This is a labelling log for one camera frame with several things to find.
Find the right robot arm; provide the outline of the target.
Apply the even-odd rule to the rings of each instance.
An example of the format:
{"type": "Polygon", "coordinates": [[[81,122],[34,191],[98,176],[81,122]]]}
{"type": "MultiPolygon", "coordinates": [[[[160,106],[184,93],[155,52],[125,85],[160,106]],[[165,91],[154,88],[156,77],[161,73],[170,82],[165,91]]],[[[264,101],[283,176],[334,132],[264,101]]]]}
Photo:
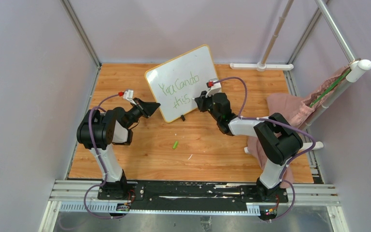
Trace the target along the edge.
{"type": "Polygon", "coordinates": [[[258,138],[266,163],[256,182],[257,197],[263,202],[270,201],[281,185],[283,170],[288,161],[302,148],[302,139],[280,113],[274,113],[264,120],[238,118],[232,112],[225,93],[216,93],[209,97],[206,93],[203,91],[194,99],[198,110],[208,112],[223,134],[258,138]]]}

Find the yellow framed whiteboard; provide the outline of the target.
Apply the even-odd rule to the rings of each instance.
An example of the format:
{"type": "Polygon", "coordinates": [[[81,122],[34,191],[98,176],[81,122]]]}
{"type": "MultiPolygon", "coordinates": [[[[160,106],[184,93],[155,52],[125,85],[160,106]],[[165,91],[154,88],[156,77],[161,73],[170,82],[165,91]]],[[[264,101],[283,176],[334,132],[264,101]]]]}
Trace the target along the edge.
{"type": "Polygon", "coordinates": [[[147,70],[144,77],[167,123],[195,110],[197,104],[191,98],[207,91],[209,80],[219,80],[206,44],[147,70]]]}

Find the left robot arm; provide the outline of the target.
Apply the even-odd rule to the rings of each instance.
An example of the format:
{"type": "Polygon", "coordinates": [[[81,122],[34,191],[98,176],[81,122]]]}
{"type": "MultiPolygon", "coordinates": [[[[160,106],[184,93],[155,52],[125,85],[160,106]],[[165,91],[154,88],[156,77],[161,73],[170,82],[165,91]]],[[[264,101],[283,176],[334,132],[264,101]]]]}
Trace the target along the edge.
{"type": "Polygon", "coordinates": [[[134,190],[129,187],[123,168],[117,162],[114,145],[130,145],[133,127],[140,118],[149,118],[161,106],[158,102],[144,102],[134,98],[126,111],[116,107],[101,112],[99,106],[88,110],[77,129],[77,141],[95,157],[102,172],[102,186],[98,198],[122,200],[134,190]]]}

